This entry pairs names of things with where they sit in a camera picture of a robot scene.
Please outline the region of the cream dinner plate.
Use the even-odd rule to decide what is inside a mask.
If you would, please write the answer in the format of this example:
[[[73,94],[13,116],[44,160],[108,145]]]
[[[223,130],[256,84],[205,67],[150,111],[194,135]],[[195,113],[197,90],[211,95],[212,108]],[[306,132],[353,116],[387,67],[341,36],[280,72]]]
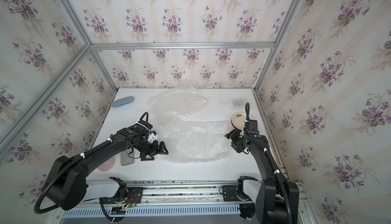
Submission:
[[[243,130],[246,119],[247,119],[247,114],[245,112],[237,112],[232,116],[231,124],[234,128],[238,130]]]

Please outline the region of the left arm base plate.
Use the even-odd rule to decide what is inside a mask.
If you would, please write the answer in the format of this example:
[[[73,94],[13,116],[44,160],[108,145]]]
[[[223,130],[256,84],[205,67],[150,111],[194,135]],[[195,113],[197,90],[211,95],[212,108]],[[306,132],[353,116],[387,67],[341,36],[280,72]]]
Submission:
[[[141,202],[143,190],[142,187],[120,187],[113,197],[102,198],[100,202],[104,205],[117,204],[132,207]]]

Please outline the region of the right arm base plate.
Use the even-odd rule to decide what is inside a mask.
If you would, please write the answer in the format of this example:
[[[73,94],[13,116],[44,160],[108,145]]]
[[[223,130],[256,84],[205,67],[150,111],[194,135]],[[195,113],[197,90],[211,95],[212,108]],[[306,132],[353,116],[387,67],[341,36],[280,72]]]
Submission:
[[[257,197],[257,195],[255,195],[253,200],[248,194],[244,192],[242,187],[238,187],[237,185],[223,185],[220,187],[219,193],[223,196],[224,202],[255,202]]]

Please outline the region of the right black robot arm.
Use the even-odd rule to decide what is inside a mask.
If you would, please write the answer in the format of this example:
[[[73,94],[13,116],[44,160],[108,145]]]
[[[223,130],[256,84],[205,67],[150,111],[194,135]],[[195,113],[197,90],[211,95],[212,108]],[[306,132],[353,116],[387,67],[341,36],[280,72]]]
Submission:
[[[258,121],[250,118],[250,104],[245,104],[243,129],[225,135],[237,153],[251,154],[262,179],[240,176],[237,197],[253,202],[250,216],[261,224],[296,224],[298,222],[299,189],[278,167],[266,136],[258,130]]]

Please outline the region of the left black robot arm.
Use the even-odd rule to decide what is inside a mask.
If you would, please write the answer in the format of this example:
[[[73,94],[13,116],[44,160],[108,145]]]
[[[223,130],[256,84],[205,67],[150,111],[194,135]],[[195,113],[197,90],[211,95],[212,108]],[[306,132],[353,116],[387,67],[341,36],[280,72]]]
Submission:
[[[167,155],[169,151],[165,143],[158,141],[148,118],[149,114],[145,112],[134,125],[111,134],[105,142],[73,157],[63,155],[57,158],[35,202],[34,212],[44,214],[57,208],[70,210],[76,207],[92,188],[87,177],[121,152],[137,150],[141,161]]]

